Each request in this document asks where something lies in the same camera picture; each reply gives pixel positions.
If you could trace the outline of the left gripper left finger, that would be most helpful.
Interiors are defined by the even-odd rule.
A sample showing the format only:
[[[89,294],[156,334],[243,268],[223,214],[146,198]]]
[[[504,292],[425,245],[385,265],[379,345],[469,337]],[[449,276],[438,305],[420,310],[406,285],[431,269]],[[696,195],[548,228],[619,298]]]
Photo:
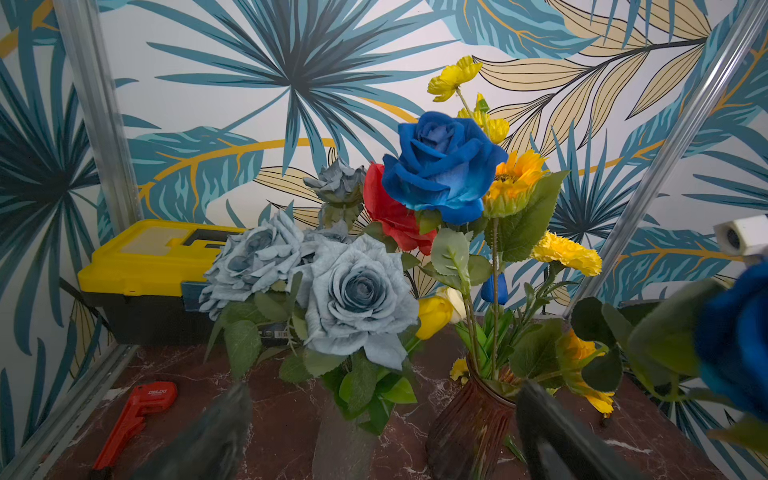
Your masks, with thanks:
[[[155,451],[134,479],[234,479],[252,422],[249,388],[237,383],[220,395],[169,445]]]

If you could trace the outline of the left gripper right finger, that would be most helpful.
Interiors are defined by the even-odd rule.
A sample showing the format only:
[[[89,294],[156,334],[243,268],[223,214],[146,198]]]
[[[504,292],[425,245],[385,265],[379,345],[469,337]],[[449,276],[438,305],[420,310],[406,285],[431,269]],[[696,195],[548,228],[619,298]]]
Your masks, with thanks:
[[[573,418],[540,385],[525,381],[516,421],[533,479],[641,479],[605,441]]]

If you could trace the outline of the yellow carnation vase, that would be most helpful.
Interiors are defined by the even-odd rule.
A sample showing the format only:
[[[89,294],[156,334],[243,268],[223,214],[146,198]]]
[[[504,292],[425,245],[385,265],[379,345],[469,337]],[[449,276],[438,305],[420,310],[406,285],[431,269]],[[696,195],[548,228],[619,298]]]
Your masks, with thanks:
[[[595,277],[602,271],[602,259],[596,250],[550,231],[533,247],[530,257],[542,263],[560,263],[586,277]]]

